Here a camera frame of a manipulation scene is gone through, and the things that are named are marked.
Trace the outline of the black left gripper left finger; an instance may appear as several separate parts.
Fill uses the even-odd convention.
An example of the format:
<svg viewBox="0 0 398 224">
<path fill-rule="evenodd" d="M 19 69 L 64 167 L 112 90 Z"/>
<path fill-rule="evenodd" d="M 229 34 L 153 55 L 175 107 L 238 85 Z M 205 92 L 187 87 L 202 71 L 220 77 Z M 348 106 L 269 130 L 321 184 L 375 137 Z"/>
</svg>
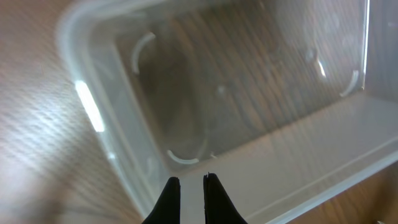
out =
<svg viewBox="0 0 398 224">
<path fill-rule="evenodd" d="M 180 224 L 180 181 L 170 177 L 142 224 Z"/>
</svg>

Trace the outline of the clear plastic container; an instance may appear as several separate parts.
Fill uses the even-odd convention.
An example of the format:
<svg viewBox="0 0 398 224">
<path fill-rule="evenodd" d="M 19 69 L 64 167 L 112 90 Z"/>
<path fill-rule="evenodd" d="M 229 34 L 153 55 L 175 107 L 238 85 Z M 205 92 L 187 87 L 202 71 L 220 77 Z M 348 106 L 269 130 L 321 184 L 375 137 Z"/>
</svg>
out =
<svg viewBox="0 0 398 224">
<path fill-rule="evenodd" d="M 171 176 L 202 223 L 215 173 L 249 223 L 288 222 L 397 160 L 375 95 L 369 1 L 77 1 L 60 56 L 109 163 L 148 216 Z"/>
</svg>

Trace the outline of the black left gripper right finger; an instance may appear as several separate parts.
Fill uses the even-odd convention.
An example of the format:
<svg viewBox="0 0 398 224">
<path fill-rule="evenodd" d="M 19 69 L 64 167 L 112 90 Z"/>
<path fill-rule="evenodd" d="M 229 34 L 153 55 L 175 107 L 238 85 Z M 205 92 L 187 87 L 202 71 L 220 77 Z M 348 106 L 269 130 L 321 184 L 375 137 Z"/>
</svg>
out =
<svg viewBox="0 0 398 224">
<path fill-rule="evenodd" d="M 216 174 L 208 173 L 203 177 L 203 191 L 206 224 L 247 224 Z"/>
</svg>

